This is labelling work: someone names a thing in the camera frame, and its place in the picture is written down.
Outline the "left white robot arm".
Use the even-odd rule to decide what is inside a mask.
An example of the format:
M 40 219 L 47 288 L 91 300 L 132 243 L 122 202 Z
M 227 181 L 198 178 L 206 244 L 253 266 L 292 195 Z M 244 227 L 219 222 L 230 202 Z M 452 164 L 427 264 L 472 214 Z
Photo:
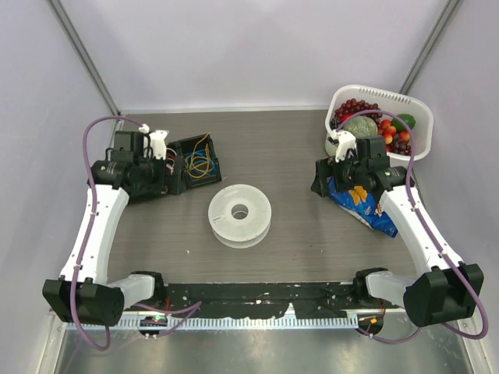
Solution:
M 56 280 L 46 280 L 42 295 L 61 321 L 115 326 L 124 310 L 140 302 L 150 311 L 166 300 L 163 277 L 139 270 L 108 282 L 108 260 L 126 206 L 168 192 L 166 130 L 118 131 L 105 159 L 90 171 L 93 182 L 75 245 Z

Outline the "white plastic spool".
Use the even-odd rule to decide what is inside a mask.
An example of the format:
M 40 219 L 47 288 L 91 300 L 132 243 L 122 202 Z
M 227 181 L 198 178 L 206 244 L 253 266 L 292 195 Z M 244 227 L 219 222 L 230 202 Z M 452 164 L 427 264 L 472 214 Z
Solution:
M 271 214 L 267 196 L 244 184 L 220 190 L 207 211 L 215 238 L 233 249 L 247 249 L 260 243 L 270 230 Z

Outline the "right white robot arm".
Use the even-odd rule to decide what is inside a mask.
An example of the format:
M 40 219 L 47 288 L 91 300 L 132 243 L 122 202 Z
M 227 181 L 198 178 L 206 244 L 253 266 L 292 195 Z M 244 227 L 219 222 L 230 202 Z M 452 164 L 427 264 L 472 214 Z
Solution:
M 357 139 L 350 132 L 333 131 L 328 139 L 334 155 L 316 162 L 313 192 L 326 196 L 328 183 L 336 191 L 363 187 L 392 220 L 416 268 L 408 279 L 384 268 L 359 271 L 353 301 L 368 308 L 379 299 L 403 308 L 417 327 L 449 323 L 483 311 L 478 295 L 484 275 L 476 264 L 465 264 L 444 240 L 417 200 L 403 166 L 393 167 L 381 136 Z

